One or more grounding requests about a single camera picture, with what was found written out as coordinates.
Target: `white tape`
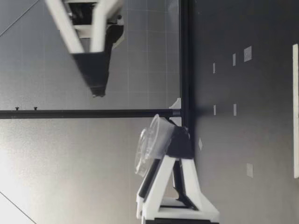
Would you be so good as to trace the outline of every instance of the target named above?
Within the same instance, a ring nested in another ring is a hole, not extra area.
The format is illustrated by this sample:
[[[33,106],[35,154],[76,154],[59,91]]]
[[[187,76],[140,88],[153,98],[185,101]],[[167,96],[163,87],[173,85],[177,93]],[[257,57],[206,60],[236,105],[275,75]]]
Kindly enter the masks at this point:
[[[252,46],[244,49],[244,62],[252,59]]]
[[[234,104],[234,116],[237,116],[237,104]]]
[[[299,65],[298,44],[293,45],[294,177],[299,178]]]
[[[253,165],[250,163],[247,163],[246,168],[247,168],[247,170],[246,170],[247,176],[253,178]]]
[[[235,66],[235,54],[233,54],[233,66]]]

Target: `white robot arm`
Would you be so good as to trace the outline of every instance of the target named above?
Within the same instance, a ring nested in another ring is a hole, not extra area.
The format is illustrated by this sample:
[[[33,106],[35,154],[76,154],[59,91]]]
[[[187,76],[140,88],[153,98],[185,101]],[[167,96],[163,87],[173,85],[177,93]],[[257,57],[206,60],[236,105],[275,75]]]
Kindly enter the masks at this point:
[[[123,40],[123,0],[45,0],[93,96],[105,95],[112,48]],[[80,39],[90,39],[85,51]]]

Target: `black plastic part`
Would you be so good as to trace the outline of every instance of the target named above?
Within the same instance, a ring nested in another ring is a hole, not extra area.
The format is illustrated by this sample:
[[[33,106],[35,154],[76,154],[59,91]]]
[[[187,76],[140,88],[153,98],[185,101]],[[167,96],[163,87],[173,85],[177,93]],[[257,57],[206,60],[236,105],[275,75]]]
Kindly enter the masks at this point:
[[[91,25],[93,21],[93,8],[95,2],[69,3],[72,12],[73,25]]]
[[[0,119],[82,119],[82,118],[152,118],[176,117],[172,109],[158,110],[56,110],[22,111],[16,107],[14,111],[0,111]]]
[[[185,127],[174,128],[166,155],[180,159],[194,159],[189,132]]]
[[[150,191],[150,188],[155,179],[155,176],[157,175],[157,171],[159,170],[160,164],[161,164],[161,160],[158,160],[158,159],[154,160],[154,162],[151,165],[149,172],[143,182],[143,185],[139,192],[139,196],[144,198],[144,201],[146,200],[147,194]]]
[[[106,31],[105,51],[73,54],[75,62],[94,97],[105,96],[113,44],[122,36],[124,26],[111,25]]]
[[[196,205],[186,195],[184,173],[181,166],[181,161],[176,161],[173,166],[174,189],[178,193],[178,201],[182,202],[186,208],[198,210]]]
[[[211,221],[209,220],[156,218],[155,220],[145,220],[145,224],[219,224],[219,223],[211,223]]]

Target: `gray wall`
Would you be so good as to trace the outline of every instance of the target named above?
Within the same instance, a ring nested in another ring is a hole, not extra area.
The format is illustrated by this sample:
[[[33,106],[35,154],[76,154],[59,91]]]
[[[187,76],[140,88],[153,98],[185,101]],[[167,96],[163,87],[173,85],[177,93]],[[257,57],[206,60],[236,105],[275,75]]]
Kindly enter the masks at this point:
[[[203,148],[196,162],[201,189],[219,209],[221,224],[299,223],[292,126],[298,11],[298,1],[284,0],[194,5],[196,103],[205,111],[197,120]],[[252,60],[244,62],[249,46]]]
[[[3,0],[0,31],[34,0]],[[40,0],[0,38],[0,109],[167,108],[179,97],[178,32],[168,1],[128,0],[107,96],[92,98]]]
[[[1,1],[0,31],[33,2]],[[126,40],[113,53],[107,96],[92,98],[41,0],[0,38],[0,109],[168,107],[179,75],[178,38],[169,39],[178,20],[167,6],[126,2]],[[140,223],[134,158],[149,122],[0,120],[0,191],[38,224]],[[31,223],[1,195],[0,208],[0,223]]]

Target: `white stand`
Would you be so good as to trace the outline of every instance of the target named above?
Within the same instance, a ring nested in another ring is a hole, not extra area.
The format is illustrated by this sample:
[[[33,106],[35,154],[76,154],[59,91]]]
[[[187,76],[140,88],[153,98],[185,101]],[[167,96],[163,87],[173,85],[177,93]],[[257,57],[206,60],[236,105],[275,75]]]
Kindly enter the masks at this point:
[[[188,219],[188,220],[209,220],[212,223],[219,222],[219,211],[201,193],[197,178],[195,163],[193,159],[181,159],[183,180],[185,183],[185,195],[197,207],[182,208],[184,204],[175,198],[163,199],[165,189],[170,178],[173,166],[177,158],[164,156],[157,168],[156,176],[147,192],[147,197],[140,197],[139,193],[144,181],[137,193],[137,218],[142,219],[145,224],[147,220],[162,219]]]
[[[45,0],[45,2],[71,54],[85,53],[80,37],[91,39],[90,52],[103,52],[105,50],[107,20],[123,6],[123,0],[65,0],[64,2],[62,0]],[[92,24],[73,26],[64,3],[90,2],[96,2],[93,9]],[[123,19],[118,22],[121,23],[119,25],[123,25]]]

